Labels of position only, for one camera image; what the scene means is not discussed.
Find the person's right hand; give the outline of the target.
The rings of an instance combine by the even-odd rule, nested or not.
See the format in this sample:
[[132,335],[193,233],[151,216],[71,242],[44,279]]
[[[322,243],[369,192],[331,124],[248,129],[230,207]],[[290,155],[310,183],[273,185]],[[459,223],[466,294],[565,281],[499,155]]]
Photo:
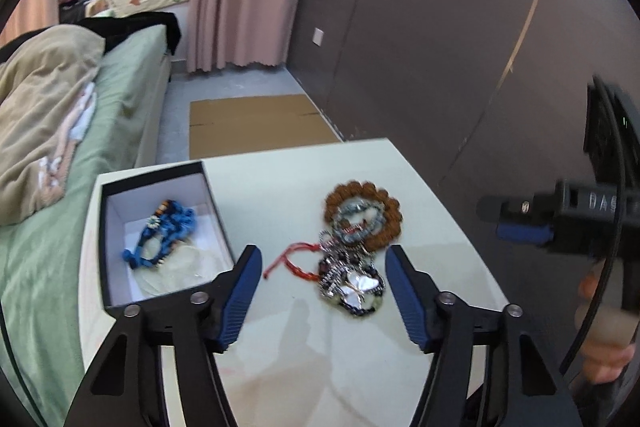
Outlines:
[[584,358],[582,373],[591,384],[600,385],[616,381],[636,354],[637,345],[627,343],[605,343],[591,333],[580,347]]

